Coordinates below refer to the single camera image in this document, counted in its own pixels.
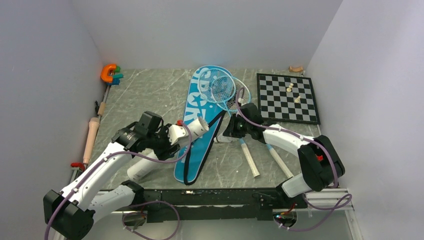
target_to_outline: racket handle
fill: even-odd
[[[88,123],[88,136],[87,142],[85,143],[84,157],[82,163],[88,165],[92,156],[94,141],[96,140],[97,130],[99,129],[99,119],[92,117]]]
[[[273,148],[273,146],[266,144],[266,147],[269,150],[269,153],[271,153],[271,156],[274,158],[274,160],[277,162],[278,166],[281,168],[281,170],[284,172],[284,174],[287,176],[287,178],[292,178],[294,175],[290,171],[290,169],[287,167],[287,165],[284,163],[284,161],[281,159],[281,157],[278,155],[276,150]]]
[[[250,169],[252,171],[253,177],[256,178],[257,176],[261,175],[258,171],[258,168],[255,165],[255,162],[253,161],[253,157],[249,151],[248,146],[246,145],[245,141],[243,139],[240,138],[240,144],[241,144],[241,149],[243,150],[244,156],[247,159],[247,163],[250,166]]]

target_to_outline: red object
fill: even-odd
[[[86,166],[84,166],[84,164],[82,162],[73,162],[73,163],[70,164],[70,166],[72,168],[79,168],[83,172],[86,170]]]
[[[318,155],[317,155],[317,156],[316,156],[316,158],[317,158],[317,159],[318,159],[318,161],[320,161],[320,162],[321,162],[322,160],[324,160],[324,157],[323,157],[322,155],[321,155],[321,156],[318,156]]]

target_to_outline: white wall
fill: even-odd
[[[306,73],[367,240],[424,233],[424,1],[344,0]]]
[[[73,0],[124,68],[307,66],[342,0]]]
[[[102,62],[70,1],[2,1],[0,23],[0,239],[38,240],[44,195],[82,158]]]

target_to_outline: black strap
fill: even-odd
[[[209,123],[208,123],[208,127],[210,128],[210,127],[212,127],[217,121],[218,121],[218,119],[220,119],[221,117],[223,117],[224,115],[225,115],[225,113],[226,113],[226,111],[224,111],[224,110],[222,110],[220,113],[218,113],[213,119],[212,119],[212,121],[210,121]],[[211,139],[211,141],[212,141],[212,144],[214,143],[214,138],[215,138],[215,136],[216,136],[216,134],[214,134],[213,135],[213,137],[212,137],[212,139]],[[185,162],[184,162],[184,172],[183,172],[183,174],[182,174],[182,176],[183,176],[183,181],[184,181],[184,184],[185,185],[191,185],[192,183],[190,183],[188,180],[187,180],[187,176],[189,175],[189,163],[190,163],[190,156],[192,155],[192,148],[190,147],[190,149],[188,150],[188,152],[187,152],[187,155],[185,155]]]

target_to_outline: black and white checkered board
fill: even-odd
[[[320,124],[312,81],[295,77],[258,73],[257,101],[262,117],[267,120],[300,124]],[[293,83],[291,92],[286,89]],[[300,95],[300,103],[295,99]]]

